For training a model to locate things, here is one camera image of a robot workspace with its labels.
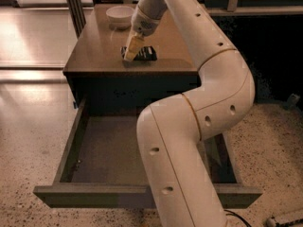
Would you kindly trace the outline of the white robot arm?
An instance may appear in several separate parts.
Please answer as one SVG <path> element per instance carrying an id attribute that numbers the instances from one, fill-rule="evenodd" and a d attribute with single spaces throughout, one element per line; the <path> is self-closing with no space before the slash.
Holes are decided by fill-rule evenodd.
<path id="1" fill-rule="evenodd" d="M 125 61 L 134 59 L 166 10 L 202 84 L 140 113 L 136 134 L 143 165 L 163 227 L 229 227 L 197 146 L 245 117 L 254 80 L 241 53 L 197 0 L 139 0 Z"/>

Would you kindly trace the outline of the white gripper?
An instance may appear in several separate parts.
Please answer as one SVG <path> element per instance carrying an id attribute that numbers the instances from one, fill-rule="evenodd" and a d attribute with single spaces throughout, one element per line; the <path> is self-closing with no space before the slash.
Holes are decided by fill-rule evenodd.
<path id="1" fill-rule="evenodd" d="M 140 7 L 136 7 L 132 16 L 132 30 L 135 34 L 130 34 L 126 43 L 126 51 L 124 54 L 125 61 L 133 61 L 135 56 L 144 46 L 144 37 L 151 36 L 157 29 L 160 21 L 152 19 L 146 15 Z"/>

